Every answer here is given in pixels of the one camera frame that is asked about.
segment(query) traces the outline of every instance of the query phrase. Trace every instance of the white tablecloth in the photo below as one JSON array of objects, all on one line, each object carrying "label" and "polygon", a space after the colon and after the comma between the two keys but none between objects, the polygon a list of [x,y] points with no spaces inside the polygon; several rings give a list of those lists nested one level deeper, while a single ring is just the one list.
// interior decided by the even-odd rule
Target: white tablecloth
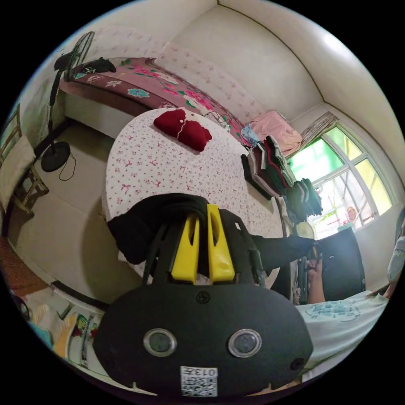
[{"label": "white tablecloth", "polygon": [[[187,193],[238,215],[251,234],[281,238],[275,200],[267,201],[245,181],[240,156],[247,154],[246,149],[225,129],[199,116],[212,140],[203,152],[193,151],[153,125],[165,111],[156,109],[137,116],[115,140],[102,197],[106,220],[126,213],[151,195]],[[132,267],[142,274],[143,265]]]}]

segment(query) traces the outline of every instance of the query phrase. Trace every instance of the qr code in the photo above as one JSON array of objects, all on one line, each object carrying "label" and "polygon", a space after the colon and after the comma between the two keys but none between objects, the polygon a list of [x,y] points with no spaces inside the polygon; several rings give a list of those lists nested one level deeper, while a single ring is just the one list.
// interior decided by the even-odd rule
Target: qr code
[{"label": "qr code", "polygon": [[216,397],[217,379],[210,377],[183,376],[181,390],[187,397]]}]

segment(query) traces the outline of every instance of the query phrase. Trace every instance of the tiled floor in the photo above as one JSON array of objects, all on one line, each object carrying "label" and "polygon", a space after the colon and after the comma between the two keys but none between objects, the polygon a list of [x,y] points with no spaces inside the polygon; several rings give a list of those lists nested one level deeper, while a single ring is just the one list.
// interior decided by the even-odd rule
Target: tiled floor
[{"label": "tiled floor", "polygon": [[[60,170],[36,168],[50,192],[33,205],[27,219],[18,208],[12,213],[9,240],[28,267],[48,283],[59,280],[76,291],[111,303],[140,285],[140,277],[118,261],[118,250],[100,216],[105,166],[113,139],[75,124],[58,139],[69,142],[76,159],[74,176],[59,179]],[[60,177],[69,178],[74,160]]]}]

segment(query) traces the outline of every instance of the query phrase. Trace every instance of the wooden chair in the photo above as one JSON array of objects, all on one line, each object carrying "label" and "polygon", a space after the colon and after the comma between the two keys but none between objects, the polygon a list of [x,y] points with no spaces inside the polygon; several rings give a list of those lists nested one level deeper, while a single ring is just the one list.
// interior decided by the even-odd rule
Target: wooden chair
[{"label": "wooden chair", "polygon": [[[49,189],[34,167],[34,150],[22,134],[20,104],[3,127],[2,137],[7,138],[0,143],[0,203],[6,212],[9,202],[13,200],[20,209],[33,216],[32,210],[27,206],[33,191],[38,188],[46,194]],[[32,182],[28,192],[23,197],[17,196],[16,190],[27,177]]]}]

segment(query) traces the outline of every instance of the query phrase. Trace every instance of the red knitted garment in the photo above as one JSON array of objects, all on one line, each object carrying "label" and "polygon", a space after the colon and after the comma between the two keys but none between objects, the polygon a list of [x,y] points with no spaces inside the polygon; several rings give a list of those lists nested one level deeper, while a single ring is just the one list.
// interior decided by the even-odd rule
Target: red knitted garment
[{"label": "red knitted garment", "polygon": [[178,139],[198,152],[202,152],[207,142],[212,139],[210,132],[197,121],[187,120],[186,112],[182,109],[164,112],[153,124],[166,135]]}]

